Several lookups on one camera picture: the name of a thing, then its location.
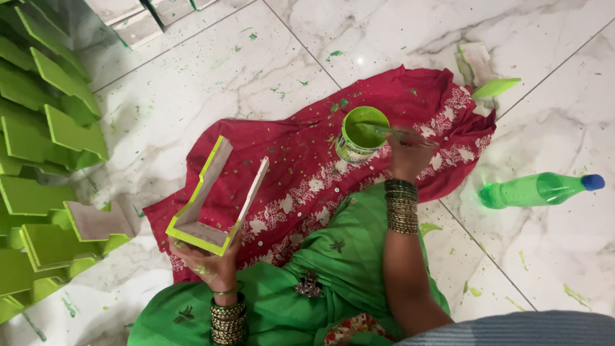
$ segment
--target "paint can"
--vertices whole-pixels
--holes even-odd
[[[335,151],[339,158],[350,164],[364,163],[386,142],[374,133],[362,131],[357,127],[359,123],[389,127],[386,116],[373,107],[357,107],[350,111],[335,140]]]

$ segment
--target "woman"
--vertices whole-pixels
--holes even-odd
[[[412,185],[433,148],[387,140],[394,180],[346,198],[328,227],[308,236],[282,268],[259,262],[236,272],[242,235],[222,257],[170,238],[171,252],[204,283],[158,293],[135,322],[129,344],[202,345],[211,338],[212,344],[329,345],[352,339],[357,345],[391,345],[452,323],[446,299],[426,270]],[[388,208],[385,190],[391,191]],[[387,300],[394,302],[390,309]],[[232,316],[224,315],[233,309]]]

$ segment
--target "woman's left hand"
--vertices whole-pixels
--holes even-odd
[[[169,250],[173,255],[181,258],[190,270],[209,285],[212,291],[233,291],[237,288],[235,257],[241,248],[244,233],[244,231],[238,231],[223,256],[212,254],[172,236],[168,239]]]

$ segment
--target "green bangle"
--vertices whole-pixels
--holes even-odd
[[[218,296],[222,296],[223,294],[233,294],[233,293],[237,293],[239,291],[241,291],[242,289],[244,289],[245,284],[243,281],[238,281],[237,282],[237,288],[232,290],[232,291],[226,291],[226,292],[214,292],[212,291],[213,294],[216,294]]]

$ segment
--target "blue bottle cap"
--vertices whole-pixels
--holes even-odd
[[[589,174],[583,175],[581,184],[585,186],[587,191],[594,191],[605,187],[605,180],[598,174]]]

